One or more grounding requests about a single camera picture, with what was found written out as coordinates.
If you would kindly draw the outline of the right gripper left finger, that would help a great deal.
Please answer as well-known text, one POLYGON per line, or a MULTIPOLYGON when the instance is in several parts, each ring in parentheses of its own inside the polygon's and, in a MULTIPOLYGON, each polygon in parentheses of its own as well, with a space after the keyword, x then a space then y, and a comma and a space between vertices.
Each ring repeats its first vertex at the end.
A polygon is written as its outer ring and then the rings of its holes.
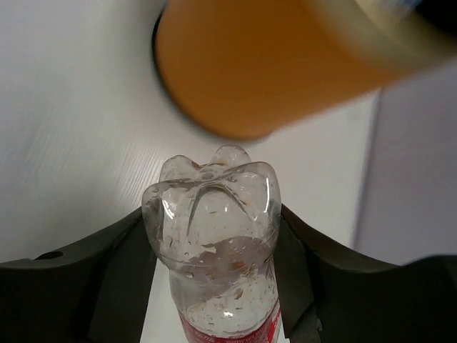
POLYGON ((141 210, 35 259, 1 263, 2 342, 139 342, 156 256, 141 210))

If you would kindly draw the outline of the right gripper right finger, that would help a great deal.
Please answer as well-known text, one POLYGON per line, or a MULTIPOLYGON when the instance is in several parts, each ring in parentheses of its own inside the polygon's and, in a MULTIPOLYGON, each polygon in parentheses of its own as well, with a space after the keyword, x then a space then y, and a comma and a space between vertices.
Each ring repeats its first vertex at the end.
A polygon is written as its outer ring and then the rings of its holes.
POLYGON ((454 342, 456 258, 396 266, 334 241, 281 210, 274 252, 291 342, 454 342))

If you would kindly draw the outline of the small red-label cola bottle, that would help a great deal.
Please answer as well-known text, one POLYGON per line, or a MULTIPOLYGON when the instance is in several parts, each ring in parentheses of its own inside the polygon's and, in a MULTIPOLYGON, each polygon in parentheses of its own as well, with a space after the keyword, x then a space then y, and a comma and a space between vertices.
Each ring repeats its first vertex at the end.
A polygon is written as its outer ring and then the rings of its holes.
POLYGON ((235 145, 205 164, 173 156, 144 191, 141 210, 189 342, 278 339, 281 195, 271 165, 235 145))

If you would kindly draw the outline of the orange cylindrical bin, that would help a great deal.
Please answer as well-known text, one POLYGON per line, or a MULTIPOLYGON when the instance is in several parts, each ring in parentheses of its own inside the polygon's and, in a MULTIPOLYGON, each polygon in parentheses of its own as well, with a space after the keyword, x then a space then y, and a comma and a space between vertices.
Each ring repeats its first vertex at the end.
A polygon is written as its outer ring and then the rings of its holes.
POLYGON ((154 63, 181 113, 251 140, 456 56, 454 1, 167 1, 154 63))

